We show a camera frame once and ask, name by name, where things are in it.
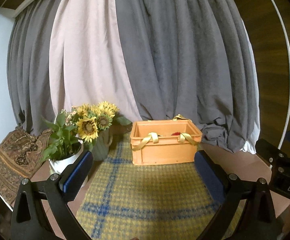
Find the black device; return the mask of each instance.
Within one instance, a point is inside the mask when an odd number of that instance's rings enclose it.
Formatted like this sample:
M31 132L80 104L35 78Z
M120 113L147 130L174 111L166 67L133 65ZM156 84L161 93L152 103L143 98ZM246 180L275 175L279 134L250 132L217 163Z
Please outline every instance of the black device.
M290 198L290 158L265 140L256 144L257 151L272 163L269 185L264 178L256 182L241 180L236 174L226 174L213 163L204 151L195 158L197 171L207 182L221 185L216 196L221 205L197 240L222 239L237 210L240 200L246 203L235 232L227 240L276 240L280 228L275 218L270 190ZM60 174L46 181L31 182L23 179L15 201L11 222L11 240L54 240L57 237L48 221L41 200L49 202L55 219L67 240L90 240L67 203L73 201L93 163L93 156L85 151Z

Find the metal screw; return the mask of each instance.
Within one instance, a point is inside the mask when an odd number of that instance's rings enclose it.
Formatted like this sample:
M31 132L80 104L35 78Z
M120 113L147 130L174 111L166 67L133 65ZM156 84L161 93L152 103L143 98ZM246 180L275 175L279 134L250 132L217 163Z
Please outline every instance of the metal screw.
M58 179L58 177L59 177L59 175L58 175L57 173L54 173L54 174L52 174L52 175L50 176L50 179L51 179L51 180L56 180L56 179Z
M234 173L232 173L232 174L229 175L229 178L230 178L231 180L237 180L237 175L234 174Z
M259 178L258 179L262 184L266 184L266 179L264 179L264 178Z
M27 184L27 183L28 183L28 179L27 179L27 178L25 178L25 179L22 180L22 184L23 184L23 185L25 185L25 184Z

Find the yellow plaid blanket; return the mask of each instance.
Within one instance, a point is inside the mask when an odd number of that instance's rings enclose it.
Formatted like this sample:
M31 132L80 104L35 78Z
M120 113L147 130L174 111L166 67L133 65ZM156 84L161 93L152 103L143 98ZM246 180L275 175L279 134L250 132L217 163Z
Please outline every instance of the yellow plaid blanket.
M194 163L134 166L129 134L114 138L112 145L77 212L91 238L196 239L218 205Z

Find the orange box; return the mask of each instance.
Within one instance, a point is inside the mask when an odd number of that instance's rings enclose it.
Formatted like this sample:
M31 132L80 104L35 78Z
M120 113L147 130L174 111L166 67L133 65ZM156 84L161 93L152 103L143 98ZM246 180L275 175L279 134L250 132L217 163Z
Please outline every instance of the orange box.
M159 165L194 161L197 145L193 145L187 140L181 143L179 135L171 135L176 132L187 133L197 143L201 142L202 132L191 120L135 122L130 135L132 149L151 132L159 135L158 142L153 143L151 139L142 149L133 151L133 164Z

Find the wooden wall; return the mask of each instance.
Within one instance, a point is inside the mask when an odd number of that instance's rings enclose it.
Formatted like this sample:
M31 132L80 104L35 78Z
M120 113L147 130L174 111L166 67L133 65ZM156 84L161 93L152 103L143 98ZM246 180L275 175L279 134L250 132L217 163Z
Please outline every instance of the wooden wall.
M286 120L290 91L289 62L282 25L271 0L234 1L255 56L260 92L260 138L277 147ZM290 41L290 3L288 0L274 1ZM282 150L290 156L290 143L284 141Z

